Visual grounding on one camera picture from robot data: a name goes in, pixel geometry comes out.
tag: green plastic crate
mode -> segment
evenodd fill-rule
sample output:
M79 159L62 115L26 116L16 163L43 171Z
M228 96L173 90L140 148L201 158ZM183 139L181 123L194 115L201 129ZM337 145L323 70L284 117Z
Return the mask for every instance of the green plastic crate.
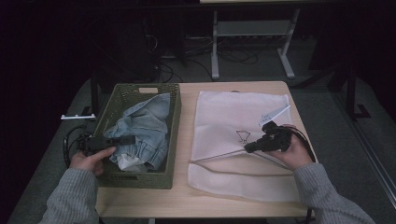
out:
M147 173L132 173L120 170L117 164L109 159L104 160L105 172L99 176L99 186L136 189L171 189L177 148L178 124L180 121L180 87L178 84L117 84L106 105L105 111L94 131L94 136L101 136L113 127L122 113L140 102L157 94L170 93L171 104L166 121L166 135L169 149L161 167Z

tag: folded denim fabric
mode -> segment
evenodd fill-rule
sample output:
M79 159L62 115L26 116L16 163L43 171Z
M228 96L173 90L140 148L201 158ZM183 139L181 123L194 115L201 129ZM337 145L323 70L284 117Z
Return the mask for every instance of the folded denim fabric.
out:
M110 160L123 171L157 170L168 151L166 119L169 107L170 93L164 93L125 110L122 118L105 131L104 136L135 135L135 144L118 146Z

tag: knit sleeve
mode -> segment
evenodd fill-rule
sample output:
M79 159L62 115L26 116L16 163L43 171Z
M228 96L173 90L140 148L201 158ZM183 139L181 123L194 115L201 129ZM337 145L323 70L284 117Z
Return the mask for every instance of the knit sleeve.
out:
M97 179L93 172L70 168L47 200L40 223L98 223Z
M374 223L355 203L337 193L322 164L294 171L300 201L315 211L318 223Z

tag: denim clothing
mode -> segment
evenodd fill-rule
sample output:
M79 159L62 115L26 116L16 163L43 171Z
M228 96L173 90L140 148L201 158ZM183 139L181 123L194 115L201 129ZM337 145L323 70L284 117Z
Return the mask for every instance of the denim clothing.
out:
M105 137L135 135L135 144L118 146L110 160L119 164L118 157L127 154L136 165L145 164L148 169L156 170L167 155L166 118L169 115L170 94L159 94L151 99L127 109L117 124L104 133Z

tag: light wood tabletop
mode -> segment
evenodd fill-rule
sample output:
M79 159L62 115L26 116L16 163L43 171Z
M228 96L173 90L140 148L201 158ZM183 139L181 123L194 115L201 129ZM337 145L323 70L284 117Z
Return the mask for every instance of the light wood tabletop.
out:
M181 83L181 114L177 137L174 184L171 189L99 188L96 209L100 217L304 217L299 203L265 203L238 197L220 197L187 183L194 136L196 102L200 91L249 91L287 94L293 124L306 131L286 83Z

